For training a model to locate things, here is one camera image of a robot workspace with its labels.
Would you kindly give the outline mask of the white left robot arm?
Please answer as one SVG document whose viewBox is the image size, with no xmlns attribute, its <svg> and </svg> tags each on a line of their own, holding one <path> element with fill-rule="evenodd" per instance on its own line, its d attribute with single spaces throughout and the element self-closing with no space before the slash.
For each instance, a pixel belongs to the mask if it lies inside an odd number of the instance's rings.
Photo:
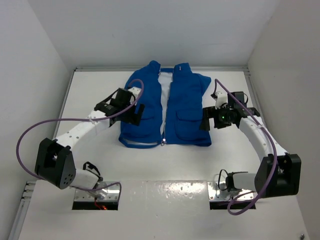
<svg viewBox="0 0 320 240">
<path fill-rule="evenodd" d="M 75 187 L 93 191 L 103 180 L 98 170 L 87 162 L 83 168 L 76 168 L 75 153 L 100 132 L 122 121 L 138 126 L 142 119 L 144 104 L 137 104 L 142 88 L 118 88 L 106 99 L 96 104 L 90 114 L 79 124 L 57 136 L 45 138 L 39 144 L 35 174 L 63 190 Z"/>
</svg>

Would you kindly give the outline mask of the blue zip-up vest jacket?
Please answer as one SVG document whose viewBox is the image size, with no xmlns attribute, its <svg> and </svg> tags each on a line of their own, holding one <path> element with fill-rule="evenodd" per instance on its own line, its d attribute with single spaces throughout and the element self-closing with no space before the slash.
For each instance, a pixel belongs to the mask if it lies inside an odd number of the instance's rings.
<svg viewBox="0 0 320 240">
<path fill-rule="evenodd" d="M 121 122 L 118 140 L 136 149 L 166 144 L 209 147 L 210 133 L 200 125 L 203 96 L 210 84 L 210 77 L 192 72 L 188 63 L 163 68 L 152 60 L 134 71 L 125 84 L 144 86 L 138 103 L 145 108 L 139 125 Z"/>
</svg>

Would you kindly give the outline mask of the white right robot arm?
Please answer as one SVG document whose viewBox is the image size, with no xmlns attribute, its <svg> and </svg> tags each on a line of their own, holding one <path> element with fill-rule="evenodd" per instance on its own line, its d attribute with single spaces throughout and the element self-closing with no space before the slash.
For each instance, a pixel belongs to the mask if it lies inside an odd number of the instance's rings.
<svg viewBox="0 0 320 240">
<path fill-rule="evenodd" d="M 231 94 L 214 92 L 215 105 L 203 108 L 201 130 L 210 130 L 210 119 L 215 129 L 235 125 L 249 140 L 257 153 L 260 165 L 256 173 L 229 172 L 224 190 L 250 190 L 262 198 L 294 196 L 299 192 L 302 161 L 290 154 L 267 130 L 260 113 L 248 107 L 248 96 L 242 91 Z"/>
</svg>

